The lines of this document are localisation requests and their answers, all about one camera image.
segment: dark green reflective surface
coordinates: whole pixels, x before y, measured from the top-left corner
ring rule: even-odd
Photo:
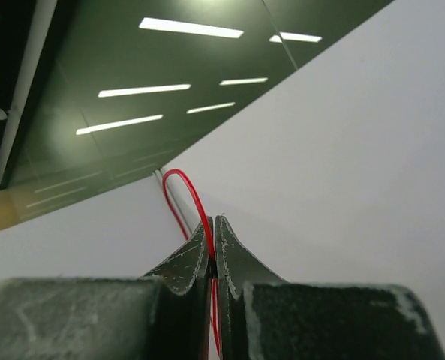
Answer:
[[[389,3],[370,2],[82,0],[11,181],[21,219],[149,176]],[[243,34],[225,38],[141,29],[145,17]],[[269,42],[277,31],[323,40]],[[268,80],[219,85],[260,77]],[[98,97],[103,90],[174,84],[191,87]],[[163,117],[76,135],[80,129],[156,115]]]

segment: ceiling light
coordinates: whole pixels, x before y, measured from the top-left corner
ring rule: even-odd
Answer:
[[[294,34],[292,32],[282,32],[281,36],[284,40],[291,40],[291,41],[305,41],[309,43],[318,43],[322,40],[321,36],[314,36],[314,35],[304,35],[304,34]],[[281,43],[282,40],[278,35],[272,36],[269,41],[271,43]]]
[[[111,96],[146,94],[148,92],[174,92],[177,90],[187,90],[191,84],[163,85],[163,86],[145,86],[143,88],[116,88],[114,90],[102,90],[98,97],[108,98]]]
[[[240,84],[255,84],[264,83],[268,80],[268,77],[253,77],[251,79],[232,79],[232,80],[222,80],[219,85],[240,85]]]
[[[162,119],[162,115],[153,115],[153,116],[146,116],[145,118],[133,118],[131,120],[109,122],[107,124],[84,127],[82,129],[77,130],[75,134],[76,135],[90,134],[95,131],[120,128],[121,126],[140,124],[141,122],[151,122],[153,120],[160,120],[160,119]]]
[[[204,107],[196,107],[195,109],[187,110],[187,114],[200,113],[201,111],[209,111],[215,109],[221,109],[223,107],[233,107],[236,103],[218,103],[217,105],[204,106]]]
[[[217,26],[193,24],[164,19],[153,19],[144,17],[139,25],[141,29],[159,30],[161,32],[184,32],[186,34],[199,34],[208,36],[219,36],[220,38],[238,39],[244,34],[241,30],[233,28],[219,28]]]

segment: red cable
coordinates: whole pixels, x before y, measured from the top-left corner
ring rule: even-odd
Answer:
[[[192,195],[192,200],[194,201],[194,204],[197,208],[197,212],[200,216],[200,221],[202,222],[202,227],[204,228],[204,233],[206,234],[206,240],[207,240],[207,248],[209,250],[209,258],[212,261],[215,261],[215,249],[214,249],[214,239],[212,237],[212,231],[210,230],[209,222],[207,221],[206,212],[204,211],[204,207],[202,206],[202,203],[200,201],[199,195],[197,195],[197,192],[195,190],[195,187],[192,185],[191,180],[184,174],[183,171],[180,169],[170,169],[168,170],[164,176],[162,177],[162,190],[164,192],[165,200],[167,201],[167,204],[174,215],[174,218],[177,221],[177,224],[180,227],[180,230],[184,234],[184,237],[186,240],[189,239],[189,234],[187,233],[187,230],[184,227],[184,224],[182,223],[181,218],[179,217],[179,214],[177,214],[177,211],[174,209],[169,194],[167,191],[167,179],[169,176],[176,174],[182,178],[185,185],[189,189],[189,192]],[[218,335],[218,303],[217,303],[217,294],[218,294],[218,283],[217,279],[212,279],[212,316],[214,320],[212,321],[212,330],[214,331],[214,340],[215,340],[215,348],[217,349],[217,353],[219,356],[221,355],[220,350],[220,343],[219,343],[219,335]]]

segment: looped red cable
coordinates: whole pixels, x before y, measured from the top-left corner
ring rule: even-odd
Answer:
[[[164,192],[165,200],[167,201],[167,204],[174,215],[174,218],[177,221],[177,224],[180,227],[180,230],[184,234],[184,237],[186,240],[189,239],[189,234],[187,233],[187,230],[184,227],[184,224],[182,223],[182,220],[177,214],[177,211],[174,209],[173,204],[170,201],[169,194],[167,191],[167,179],[171,175],[178,175],[182,178],[185,185],[189,189],[189,192],[192,195],[192,200],[194,201],[194,204],[197,208],[197,212],[200,216],[200,221],[202,222],[202,227],[204,229],[204,233],[206,234],[206,240],[207,240],[207,248],[209,251],[209,258],[211,261],[215,261],[215,247],[214,247],[214,238],[212,237],[212,231],[210,229],[209,222],[207,221],[206,212],[204,211],[204,207],[202,206],[202,203],[200,201],[199,195],[197,195],[197,192],[195,190],[195,187],[192,185],[191,180],[189,180],[189,177],[186,176],[186,174],[180,170],[180,169],[170,169],[168,170],[164,176],[162,176],[162,190]],[[220,342],[219,342],[219,335],[218,335],[218,304],[217,304],[217,294],[218,294],[218,282],[217,279],[212,279],[212,316],[214,319],[211,319],[212,323],[212,330],[214,332],[214,340],[215,340],[215,347],[217,349],[217,353],[221,354],[220,350]]]

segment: white wall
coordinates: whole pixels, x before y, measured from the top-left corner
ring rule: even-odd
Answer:
[[[0,279],[138,277],[184,241],[154,177],[0,231]]]
[[[171,167],[286,279],[408,285],[445,346],[445,0],[396,0]]]

